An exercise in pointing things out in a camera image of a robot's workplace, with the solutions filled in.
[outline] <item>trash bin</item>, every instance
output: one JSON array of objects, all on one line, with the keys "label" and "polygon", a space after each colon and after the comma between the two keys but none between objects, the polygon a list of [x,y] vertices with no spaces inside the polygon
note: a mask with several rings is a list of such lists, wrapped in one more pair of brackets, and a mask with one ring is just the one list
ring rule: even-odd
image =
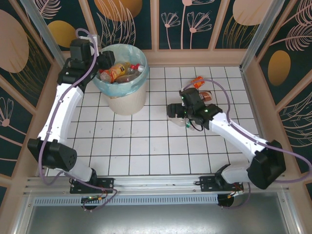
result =
[{"label": "trash bin", "polygon": [[128,83],[107,83],[95,77],[95,86],[105,94],[109,107],[119,115],[133,115],[140,111],[146,100],[146,79],[149,75],[149,66],[144,53],[132,45],[115,44],[103,48],[101,51],[113,51],[115,63],[130,62],[145,67],[142,74]]}]

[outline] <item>white tiled floor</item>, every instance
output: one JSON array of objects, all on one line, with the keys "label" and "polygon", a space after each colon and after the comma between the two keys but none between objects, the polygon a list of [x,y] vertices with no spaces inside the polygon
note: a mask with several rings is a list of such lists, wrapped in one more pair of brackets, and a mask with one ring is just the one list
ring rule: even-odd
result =
[{"label": "white tiled floor", "polygon": [[[197,76],[219,82],[232,103],[230,117],[258,134],[238,67],[152,67],[146,105],[133,116],[114,114],[90,82],[75,109],[67,145],[99,176],[215,173],[229,162],[246,160],[212,131],[186,130],[167,120],[166,105],[180,103],[178,90]],[[210,103],[227,110],[219,87],[206,82],[200,90],[210,90]]]}]

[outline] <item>plastic trash bag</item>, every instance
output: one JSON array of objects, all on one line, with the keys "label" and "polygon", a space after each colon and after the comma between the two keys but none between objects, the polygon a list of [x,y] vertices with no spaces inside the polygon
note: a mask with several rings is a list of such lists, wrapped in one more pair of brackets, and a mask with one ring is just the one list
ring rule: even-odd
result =
[{"label": "plastic trash bag", "polygon": [[128,83],[113,83],[102,81],[99,79],[99,74],[94,77],[93,82],[101,92],[110,97],[124,97],[131,93],[136,92],[146,81],[149,75],[149,66],[147,64],[144,53],[132,45],[115,44],[109,45],[100,51],[113,51],[115,56],[115,63],[130,62],[131,64],[141,64],[145,67],[144,71],[136,79]]}]

